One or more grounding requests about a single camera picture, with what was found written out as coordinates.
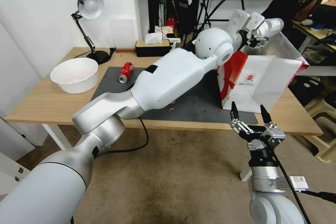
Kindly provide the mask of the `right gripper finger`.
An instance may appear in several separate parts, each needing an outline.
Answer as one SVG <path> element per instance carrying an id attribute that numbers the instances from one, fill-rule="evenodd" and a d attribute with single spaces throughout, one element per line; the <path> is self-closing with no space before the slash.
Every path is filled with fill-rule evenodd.
<path id="1" fill-rule="evenodd" d="M 230 111 L 231 122 L 229 123 L 230 127 L 236 132 L 244 132 L 245 134 L 251 134 L 252 129 L 245 124 L 243 121 L 239 119 L 239 113 L 236 107 L 235 102 L 231 103 L 231 111 Z"/>
<path id="2" fill-rule="evenodd" d="M 261 139 L 268 146 L 278 146 L 285 140 L 286 135 L 272 121 L 270 114 L 263 105 L 260 105 L 260 110 L 265 127 L 265 131 L 261 134 Z"/>

